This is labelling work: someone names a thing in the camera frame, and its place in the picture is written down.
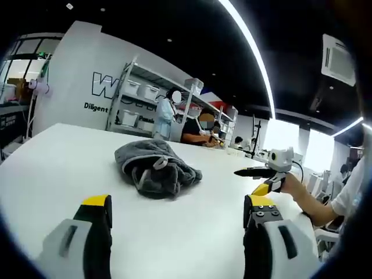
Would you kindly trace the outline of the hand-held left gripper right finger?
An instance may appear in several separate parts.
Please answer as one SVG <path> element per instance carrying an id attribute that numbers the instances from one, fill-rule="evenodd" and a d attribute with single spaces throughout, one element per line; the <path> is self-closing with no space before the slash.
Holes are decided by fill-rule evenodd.
<path id="1" fill-rule="evenodd" d="M 269 198 L 244 199 L 244 278 L 311 278 L 319 268 L 310 238 Z"/>

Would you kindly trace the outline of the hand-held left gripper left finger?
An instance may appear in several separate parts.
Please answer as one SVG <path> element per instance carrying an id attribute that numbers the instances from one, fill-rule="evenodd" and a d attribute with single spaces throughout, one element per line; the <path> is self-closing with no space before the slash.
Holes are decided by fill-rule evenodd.
<path id="1" fill-rule="evenodd" d="M 91 196 L 43 240 L 37 266 L 45 278 L 111 278 L 112 197 Z"/>

